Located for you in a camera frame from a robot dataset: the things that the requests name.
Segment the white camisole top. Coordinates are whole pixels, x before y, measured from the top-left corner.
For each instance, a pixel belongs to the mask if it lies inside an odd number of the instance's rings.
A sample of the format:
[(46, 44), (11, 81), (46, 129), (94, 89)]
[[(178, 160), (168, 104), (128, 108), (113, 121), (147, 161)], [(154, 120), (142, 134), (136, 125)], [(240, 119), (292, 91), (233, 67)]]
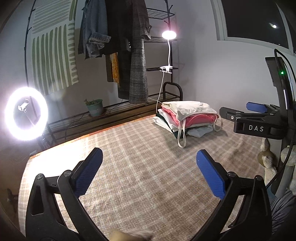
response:
[(222, 130), (222, 117), (207, 103), (203, 103), (200, 101), (168, 101), (162, 103), (162, 108), (166, 110), (171, 110), (177, 116), (177, 119), (180, 121), (177, 141), (178, 146), (181, 148), (184, 148), (187, 145), (186, 129), (188, 128), (185, 128), (185, 119), (189, 116), (201, 113), (217, 114), (219, 118), (215, 121), (215, 123), (201, 124), (200, 126), (211, 125), (213, 127), (213, 131), (215, 132), (220, 132)]

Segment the black metal clothes rack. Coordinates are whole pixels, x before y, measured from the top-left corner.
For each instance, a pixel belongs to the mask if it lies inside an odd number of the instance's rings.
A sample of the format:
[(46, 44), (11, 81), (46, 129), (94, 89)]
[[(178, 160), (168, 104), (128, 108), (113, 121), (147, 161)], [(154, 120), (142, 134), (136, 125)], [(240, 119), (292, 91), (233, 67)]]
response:
[[(166, 22), (166, 24), (168, 25), (169, 29), (171, 29), (171, 18), (175, 15), (174, 13), (170, 12), (173, 5), (171, 5), (169, 7), (169, 2), (167, 0), (165, 0), (165, 3), (166, 3), (166, 10), (165, 11), (160, 10), (160, 9), (147, 8), (148, 9), (148, 16), (151, 19), (164, 20)], [(32, 27), (29, 27), (30, 26), (30, 21), (31, 21), (31, 16), (32, 16), (32, 13), (37, 8), (35, 5), (36, 5), (36, 1), (33, 2), (31, 10), (30, 10), (30, 14), (29, 14), (29, 17), (28, 17), (28, 23), (27, 23), (27, 29), (26, 29), (26, 35), (25, 35), (24, 61), (25, 61), (25, 74), (26, 74), (27, 86), (29, 86), (28, 65), (27, 65), (27, 40), (28, 40), (29, 31), (32, 28)], [(154, 37), (152, 37), (151, 40), (144, 41), (144, 42), (145, 43), (166, 43), (166, 40), (161, 38), (161, 37), (155, 37), (154, 36)], [(179, 100), (183, 100), (183, 90), (182, 90), (182, 88), (181, 88), (181, 86), (179, 84), (173, 82), (173, 73), (171, 72), (170, 74), (171, 74), (171, 80), (163, 82), (163, 84), (161, 86), (161, 92), (160, 92), (160, 94), (162, 95), (161, 101), (175, 100), (177, 98)], [(166, 90), (167, 85), (175, 86), (178, 89), (179, 94), (174, 94), (174, 93), (171, 93), (171, 92), (167, 91)], [(72, 128), (78, 128), (80, 126), (92, 123), (94, 121), (99, 121), (99, 120), (102, 120), (102, 119), (105, 119), (105, 118), (111, 118), (112, 116), (118, 116), (118, 115), (121, 115), (121, 114), (127, 114), (129, 112), (134, 113), (135, 110), (137, 110), (137, 109), (142, 109), (142, 108), (145, 108), (146, 106), (152, 105), (154, 103), (152, 101), (155, 101), (155, 102), (157, 101), (156, 99), (153, 99), (153, 98), (154, 97), (156, 98), (160, 94), (155, 93), (155, 94), (149, 95), (148, 101), (146, 103), (143, 103), (143, 104), (129, 104), (128, 101), (123, 101), (122, 100), (119, 103), (115, 103), (115, 104), (112, 104), (112, 105), (105, 106), (103, 108), (103, 113), (100, 116), (91, 117), (90, 112), (87, 111), (87, 112), (84, 112), (84, 113), (80, 113), (80, 114), (77, 114), (77, 115), (70, 116), (68, 118), (64, 118), (64, 119), (61, 119), (61, 120), (54, 121), (52, 123), (46, 123), (46, 131), (47, 132), (45, 132), (45, 134), (43, 133), (40, 137), (37, 137), (36, 142), (38, 143), (41, 150), (44, 151), (46, 149), (49, 149), (49, 148), (51, 148), (53, 146), (56, 146), (56, 145), (60, 144), (59, 141), (62, 138), (64, 139), (64, 141), (67, 141), (67, 138), (70, 138), (70, 137), (72, 138), (74, 136), (78, 137), (78, 135), (80, 135), (81, 133), (91, 131), (91, 130), (93, 130), (95, 128), (100, 128), (100, 127), (106, 126), (108, 124), (113, 126), (113, 124), (115, 122), (124, 121), (124, 120), (127, 120), (128, 118), (135, 118), (135, 116), (137, 116), (137, 115), (142, 115), (142, 114), (145, 115), (145, 114), (147, 114), (148, 112), (150, 112), (152, 110), (147, 109), (144, 112), (135, 113), (133, 115), (126, 116), (124, 118), (118, 118), (118, 119), (113, 120), (113, 121), (109, 120), (109, 121), (107, 121), (107, 123), (103, 123), (102, 125), (98, 125), (98, 126), (93, 126), (91, 128), (88, 128), (88, 129), (83, 127), (82, 131), (79, 131), (79, 132), (77, 131), (77, 132), (74, 132), (74, 133), (71, 133), (71, 134), (67, 134), (67, 131), (71, 130)], [(58, 128), (54, 129), (54, 131), (51, 129), (51, 125), (55, 125), (56, 123), (62, 123), (64, 121), (68, 121), (68, 120), (72, 120), (72, 122), (70, 122), (68, 126), (63, 126), (63, 125), (57, 126)], [(64, 132), (63, 137), (60, 137), (60, 138), (55, 137), (56, 133), (61, 133), (61, 132)], [(51, 141), (46, 139), (46, 136), (50, 136)]]

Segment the pink folded garment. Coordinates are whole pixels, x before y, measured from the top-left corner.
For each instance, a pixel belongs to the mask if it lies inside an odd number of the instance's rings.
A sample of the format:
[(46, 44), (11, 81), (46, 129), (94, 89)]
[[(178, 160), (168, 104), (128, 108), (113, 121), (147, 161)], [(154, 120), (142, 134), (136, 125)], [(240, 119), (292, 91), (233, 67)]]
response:
[[(165, 118), (165, 120), (173, 126), (178, 127), (180, 121), (177, 119), (177, 116), (171, 111), (166, 109), (158, 109), (158, 113)], [(196, 114), (193, 116), (189, 116), (185, 119), (186, 124), (185, 128), (189, 128), (191, 126), (200, 126), (201, 124), (213, 124), (219, 118), (217, 114), (208, 114), (208, 113), (201, 113)]]

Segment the light blue folded garment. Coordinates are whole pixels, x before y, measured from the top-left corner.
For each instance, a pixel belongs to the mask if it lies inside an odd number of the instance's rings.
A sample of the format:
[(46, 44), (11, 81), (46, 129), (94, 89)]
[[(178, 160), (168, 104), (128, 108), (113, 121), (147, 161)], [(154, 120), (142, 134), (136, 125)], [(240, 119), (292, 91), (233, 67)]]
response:
[(211, 125), (199, 126), (195, 128), (189, 128), (187, 130), (187, 135), (195, 138), (201, 138), (212, 131), (213, 131), (213, 127)]

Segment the dark window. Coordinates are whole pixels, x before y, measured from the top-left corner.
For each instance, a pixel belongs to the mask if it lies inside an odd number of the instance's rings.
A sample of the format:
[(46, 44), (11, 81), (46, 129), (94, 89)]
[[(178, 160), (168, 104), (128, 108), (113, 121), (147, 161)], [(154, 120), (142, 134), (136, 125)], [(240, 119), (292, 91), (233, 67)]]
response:
[(295, 17), (276, 1), (211, 1), (217, 39), (295, 54)]

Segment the dark green folded garment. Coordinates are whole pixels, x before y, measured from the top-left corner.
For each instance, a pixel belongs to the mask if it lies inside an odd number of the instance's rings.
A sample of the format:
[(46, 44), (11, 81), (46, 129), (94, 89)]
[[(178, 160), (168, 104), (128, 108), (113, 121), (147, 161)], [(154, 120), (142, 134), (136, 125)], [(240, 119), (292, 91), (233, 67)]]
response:
[(173, 128), (171, 128), (166, 119), (161, 114), (156, 113), (156, 116), (153, 118), (153, 120), (155, 124), (171, 132), (175, 138), (178, 137), (178, 129), (175, 131)]

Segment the white folded garment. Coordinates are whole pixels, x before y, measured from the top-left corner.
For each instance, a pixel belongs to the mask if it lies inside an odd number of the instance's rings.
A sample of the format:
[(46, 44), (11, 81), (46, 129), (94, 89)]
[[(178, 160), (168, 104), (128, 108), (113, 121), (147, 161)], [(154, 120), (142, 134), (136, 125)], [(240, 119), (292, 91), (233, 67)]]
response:
[(179, 131), (178, 124), (167, 122), (167, 120), (162, 115), (156, 115), (152, 119), (156, 125), (168, 130), (171, 133), (175, 134)]

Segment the plaid beige bed cover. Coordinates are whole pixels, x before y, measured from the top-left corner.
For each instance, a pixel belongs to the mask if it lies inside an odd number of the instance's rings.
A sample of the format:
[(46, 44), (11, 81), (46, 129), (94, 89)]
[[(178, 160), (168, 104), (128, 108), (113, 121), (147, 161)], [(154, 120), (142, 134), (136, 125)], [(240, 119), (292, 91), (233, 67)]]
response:
[(72, 170), (94, 148), (103, 162), (80, 201), (98, 228), (150, 230), (155, 240), (190, 240), (218, 204), (196, 164), (205, 149), (227, 171), (240, 177), (263, 175), (257, 161), (261, 138), (233, 132), (225, 120), (220, 132), (187, 137), (180, 148), (174, 135), (152, 117), (124, 123), (60, 144), (29, 158), (18, 192), (18, 220), (25, 231), (34, 178)]

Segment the white clip-on lamp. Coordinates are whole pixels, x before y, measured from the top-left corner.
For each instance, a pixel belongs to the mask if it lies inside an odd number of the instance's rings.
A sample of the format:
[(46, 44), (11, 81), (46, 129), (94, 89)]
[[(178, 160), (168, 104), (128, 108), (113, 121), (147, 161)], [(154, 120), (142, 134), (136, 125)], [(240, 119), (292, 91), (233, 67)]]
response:
[(167, 58), (167, 65), (160, 67), (160, 72), (162, 72), (162, 80), (159, 88), (158, 97), (156, 99), (156, 107), (155, 107), (156, 113), (158, 112), (159, 99), (161, 97), (165, 74), (172, 74), (172, 71), (173, 71), (173, 66), (171, 64), (171, 40), (176, 39), (176, 37), (177, 37), (177, 33), (173, 30), (165, 30), (162, 32), (162, 38), (166, 40), (168, 45), (168, 58)]

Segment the green potted plant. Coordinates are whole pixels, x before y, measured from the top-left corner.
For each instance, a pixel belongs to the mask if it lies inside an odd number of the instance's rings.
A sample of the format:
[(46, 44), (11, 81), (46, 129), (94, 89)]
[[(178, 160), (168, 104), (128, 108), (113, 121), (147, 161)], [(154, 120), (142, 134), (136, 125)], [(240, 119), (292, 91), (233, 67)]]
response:
[(102, 99), (96, 99), (88, 101), (87, 99), (84, 100), (88, 111), (92, 117), (97, 117), (103, 114), (104, 108), (103, 108), (103, 100)]

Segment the hanging yellow patterned garment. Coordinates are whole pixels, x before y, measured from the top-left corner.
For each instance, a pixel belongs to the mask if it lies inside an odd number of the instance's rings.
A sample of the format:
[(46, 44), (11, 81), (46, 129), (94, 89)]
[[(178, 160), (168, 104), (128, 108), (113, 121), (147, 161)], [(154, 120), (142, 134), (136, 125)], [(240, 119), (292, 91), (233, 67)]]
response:
[(119, 64), (118, 64), (117, 53), (106, 55), (105, 61), (106, 61), (107, 81), (115, 82), (119, 85), (120, 75), (119, 75)]

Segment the hanging grey plaid coat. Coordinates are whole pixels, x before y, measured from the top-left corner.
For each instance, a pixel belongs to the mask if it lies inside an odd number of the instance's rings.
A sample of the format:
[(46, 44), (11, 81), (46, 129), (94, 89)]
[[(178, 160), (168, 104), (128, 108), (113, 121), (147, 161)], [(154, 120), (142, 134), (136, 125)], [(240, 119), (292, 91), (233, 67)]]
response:
[(119, 20), (121, 49), (118, 52), (118, 97), (131, 104), (148, 98), (144, 41), (151, 39), (151, 25), (145, 1), (121, 1)]

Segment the hanging blue denim jacket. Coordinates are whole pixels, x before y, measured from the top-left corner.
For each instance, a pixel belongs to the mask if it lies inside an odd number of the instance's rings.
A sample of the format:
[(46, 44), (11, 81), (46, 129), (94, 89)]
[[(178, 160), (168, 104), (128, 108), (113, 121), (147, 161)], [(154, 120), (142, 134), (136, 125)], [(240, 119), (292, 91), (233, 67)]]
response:
[(100, 57), (102, 49), (111, 40), (105, 0), (85, 1), (82, 11), (78, 54), (83, 54), (85, 59)]

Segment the green striped wall hanging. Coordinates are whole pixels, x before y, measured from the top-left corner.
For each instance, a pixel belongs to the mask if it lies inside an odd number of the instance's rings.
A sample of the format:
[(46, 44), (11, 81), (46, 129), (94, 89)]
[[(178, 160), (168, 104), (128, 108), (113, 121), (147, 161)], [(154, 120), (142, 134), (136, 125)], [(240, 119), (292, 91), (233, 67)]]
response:
[(43, 95), (78, 83), (75, 59), (77, 1), (36, 1), (30, 31), (34, 86)]

